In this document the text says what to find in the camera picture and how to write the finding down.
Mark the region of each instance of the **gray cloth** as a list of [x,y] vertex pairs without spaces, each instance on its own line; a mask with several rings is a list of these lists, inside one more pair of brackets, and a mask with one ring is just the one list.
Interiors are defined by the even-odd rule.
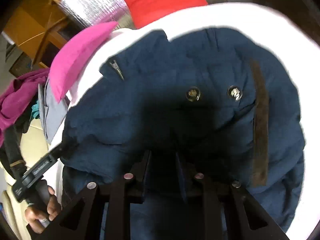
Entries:
[[68,111],[68,104],[65,99],[60,103],[54,99],[49,79],[45,86],[38,86],[39,112],[42,129],[47,142],[50,144],[59,126]]

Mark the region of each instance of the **cream leather seat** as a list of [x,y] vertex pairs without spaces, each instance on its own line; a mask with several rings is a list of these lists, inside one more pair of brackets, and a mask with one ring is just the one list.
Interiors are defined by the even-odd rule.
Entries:
[[[32,167],[48,152],[48,144],[43,134],[40,119],[32,120],[28,132],[22,135],[20,150],[28,168]],[[18,203],[15,200],[11,190],[12,185],[15,183],[15,179],[13,179],[6,171],[4,171],[4,173],[7,189],[2,192],[2,199],[7,222],[18,239],[31,240],[26,229],[28,223],[24,216],[27,203],[26,201]]]

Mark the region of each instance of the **brown strap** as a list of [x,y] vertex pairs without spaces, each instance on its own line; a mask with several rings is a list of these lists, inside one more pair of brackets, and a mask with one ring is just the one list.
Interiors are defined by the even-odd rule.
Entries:
[[265,186],[268,178],[268,119],[269,95],[257,61],[250,67],[256,88],[256,113],[253,121],[253,187]]
[[11,163],[11,164],[10,164],[10,167],[13,167],[13,166],[15,166],[15,165],[18,165],[18,164],[20,164],[20,163],[26,164],[26,162],[25,162],[24,160],[18,160],[18,161],[14,162],[14,163]]

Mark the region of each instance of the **black bracket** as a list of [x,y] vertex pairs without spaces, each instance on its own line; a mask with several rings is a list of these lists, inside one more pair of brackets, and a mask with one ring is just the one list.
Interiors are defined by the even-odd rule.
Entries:
[[146,151],[141,162],[112,183],[98,186],[90,182],[36,239],[98,240],[104,205],[108,202],[105,239],[130,240],[130,203],[144,202],[150,157],[151,152]]
[[289,240],[277,223],[239,181],[231,185],[213,182],[176,154],[177,172],[185,201],[202,198],[204,240],[223,240],[224,211],[228,240]]

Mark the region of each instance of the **snap button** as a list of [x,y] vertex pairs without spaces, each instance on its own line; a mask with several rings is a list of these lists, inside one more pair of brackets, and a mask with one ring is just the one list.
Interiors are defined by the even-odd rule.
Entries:
[[228,88],[228,95],[235,101],[239,101],[242,97],[242,91],[237,86],[231,86]]
[[190,102],[198,101],[200,96],[201,92],[197,87],[191,87],[186,93],[186,97]]

